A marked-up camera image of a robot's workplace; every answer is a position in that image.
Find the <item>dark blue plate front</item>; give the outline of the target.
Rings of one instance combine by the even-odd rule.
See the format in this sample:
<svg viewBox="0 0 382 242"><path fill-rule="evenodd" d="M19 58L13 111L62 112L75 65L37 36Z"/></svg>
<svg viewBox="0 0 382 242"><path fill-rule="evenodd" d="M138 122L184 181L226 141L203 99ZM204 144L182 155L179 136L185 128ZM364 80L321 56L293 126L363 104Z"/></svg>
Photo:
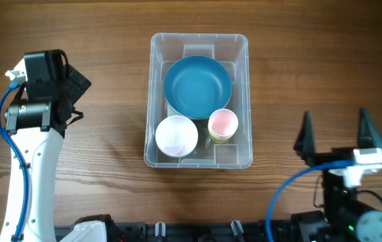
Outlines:
<svg viewBox="0 0 382 242"><path fill-rule="evenodd" d="M233 84L227 69L208 56L181 58L167 71L163 92L172 110L189 119L206 119L231 99Z"/></svg>

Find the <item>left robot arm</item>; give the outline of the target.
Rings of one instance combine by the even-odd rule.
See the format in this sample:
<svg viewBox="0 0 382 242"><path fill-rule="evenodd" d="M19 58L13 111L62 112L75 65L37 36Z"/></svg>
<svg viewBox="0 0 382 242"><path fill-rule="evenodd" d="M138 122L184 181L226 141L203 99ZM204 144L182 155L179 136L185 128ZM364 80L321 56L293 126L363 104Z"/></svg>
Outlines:
<svg viewBox="0 0 382 242"><path fill-rule="evenodd" d="M54 231L54 185L56 167L65 131L82 119L75 102L91 83L71 65L67 78L54 96L22 97L29 90L24 63L6 76L11 79L5 92L16 95L5 112L6 125L0 135L11 148L11 175L5 220L0 241L56 241Z"/></svg>

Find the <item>clear plastic storage container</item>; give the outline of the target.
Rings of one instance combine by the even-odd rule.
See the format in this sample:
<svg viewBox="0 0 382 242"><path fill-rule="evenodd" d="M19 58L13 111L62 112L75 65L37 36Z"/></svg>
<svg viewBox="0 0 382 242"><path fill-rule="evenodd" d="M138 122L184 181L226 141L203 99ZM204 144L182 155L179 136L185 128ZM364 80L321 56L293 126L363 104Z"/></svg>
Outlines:
<svg viewBox="0 0 382 242"><path fill-rule="evenodd" d="M163 81L176 61L192 55L211 57L228 71L232 94L226 108L238 117L238 129L228 141L214 143L208 133L208 120L195 120L196 148L185 157L168 157L155 142L159 123L176 115L165 100ZM156 168L246 169L252 164L249 48L244 35L157 33L152 36L143 158L149 167Z"/></svg>

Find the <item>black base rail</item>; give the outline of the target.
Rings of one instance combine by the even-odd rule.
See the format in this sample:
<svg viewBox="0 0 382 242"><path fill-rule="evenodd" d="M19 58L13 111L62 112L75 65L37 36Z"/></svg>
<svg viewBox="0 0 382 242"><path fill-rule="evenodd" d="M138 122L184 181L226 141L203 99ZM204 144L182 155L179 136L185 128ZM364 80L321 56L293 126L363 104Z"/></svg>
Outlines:
<svg viewBox="0 0 382 242"><path fill-rule="evenodd" d="M156 235L155 224L145 223L116 223L121 235L112 241L269 241L266 235L265 222L241 224L241 232L233 231L230 223L211 224L165 224L165 232ZM303 240L298 226L287 220L271 222L274 241L315 241ZM64 239L73 230L73 226L55 226L56 240Z"/></svg>

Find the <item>pink bowl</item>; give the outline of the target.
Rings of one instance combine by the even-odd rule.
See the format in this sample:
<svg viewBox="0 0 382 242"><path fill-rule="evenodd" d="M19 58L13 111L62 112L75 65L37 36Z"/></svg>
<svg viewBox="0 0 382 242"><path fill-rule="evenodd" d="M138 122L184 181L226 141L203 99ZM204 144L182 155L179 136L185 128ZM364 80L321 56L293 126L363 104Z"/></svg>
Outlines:
<svg viewBox="0 0 382 242"><path fill-rule="evenodd" d="M169 116L156 128L155 141L164 155L185 157L197 146L198 130L193 121L184 116Z"/></svg>

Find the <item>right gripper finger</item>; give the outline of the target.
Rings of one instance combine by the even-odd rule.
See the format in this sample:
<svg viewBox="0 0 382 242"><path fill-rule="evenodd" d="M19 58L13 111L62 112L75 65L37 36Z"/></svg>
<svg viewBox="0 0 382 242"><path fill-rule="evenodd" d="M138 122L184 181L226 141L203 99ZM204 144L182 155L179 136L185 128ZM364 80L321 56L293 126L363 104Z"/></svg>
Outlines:
<svg viewBox="0 0 382 242"><path fill-rule="evenodd" d="M313 137L311 116L308 111L303 115L301 129L295 141L293 150L302 160L304 160L306 165L315 164L315 141Z"/></svg>
<svg viewBox="0 0 382 242"><path fill-rule="evenodd" d="M382 136L367 108L359 110L357 145L360 149L382 149Z"/></svg>

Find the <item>pink cup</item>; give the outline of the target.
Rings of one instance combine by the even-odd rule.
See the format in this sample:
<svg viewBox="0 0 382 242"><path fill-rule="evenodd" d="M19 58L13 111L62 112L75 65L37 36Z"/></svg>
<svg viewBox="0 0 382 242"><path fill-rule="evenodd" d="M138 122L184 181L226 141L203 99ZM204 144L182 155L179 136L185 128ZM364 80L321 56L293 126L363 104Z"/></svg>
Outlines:
<svg viewBox="0 0 382 242"><path fill-rule="evenodd" d="M208 129L216 134L226 136L236 132L239 120L236 114L228 109L219 109L213 112L208 120Z"/></svg>

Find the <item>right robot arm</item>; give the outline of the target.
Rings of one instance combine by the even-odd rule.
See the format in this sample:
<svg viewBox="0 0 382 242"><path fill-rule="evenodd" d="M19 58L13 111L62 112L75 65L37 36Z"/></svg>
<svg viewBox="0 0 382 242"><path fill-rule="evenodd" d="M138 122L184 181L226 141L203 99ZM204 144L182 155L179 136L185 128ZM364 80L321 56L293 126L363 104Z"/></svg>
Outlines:
<svg viewBox="0 0 382 242"><path fill-rule="evenodd" d="M293 241L382 241L382 211L358 199L362 177L382 170L382 136L369 111L359 111L357 145L328 153L316 152L305 112L293 149L310 168L323 167L323 203L291 216Z"/></svg>

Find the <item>pale green cup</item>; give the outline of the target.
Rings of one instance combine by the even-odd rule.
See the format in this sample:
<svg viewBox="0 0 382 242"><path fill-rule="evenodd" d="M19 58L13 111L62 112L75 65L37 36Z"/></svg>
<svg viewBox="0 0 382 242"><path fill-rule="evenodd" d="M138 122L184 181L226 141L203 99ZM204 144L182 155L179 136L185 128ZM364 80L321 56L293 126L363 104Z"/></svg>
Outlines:
<svg viewBox="0 0 382 242"><path fill-rule="evenodd" d="M209 133L211 140L215 143L225 143L235 134L235 132L232 132L231 134L228 134L226 136L221 136L221 135L216 134L211 129L208 130L208 133Z"/></svg>

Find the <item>yellow cup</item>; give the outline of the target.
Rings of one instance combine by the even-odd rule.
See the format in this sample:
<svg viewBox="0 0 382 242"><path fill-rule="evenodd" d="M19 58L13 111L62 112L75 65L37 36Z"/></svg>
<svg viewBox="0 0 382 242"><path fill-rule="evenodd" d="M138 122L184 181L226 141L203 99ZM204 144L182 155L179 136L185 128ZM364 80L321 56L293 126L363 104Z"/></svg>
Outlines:
<svg viewBox="0 0 382 242"><path fill-rule="evenodd" d="M216 136L216 135L210 134L210 138L214 143L222 144L227 142L231 138L231 136Z"/></svg>

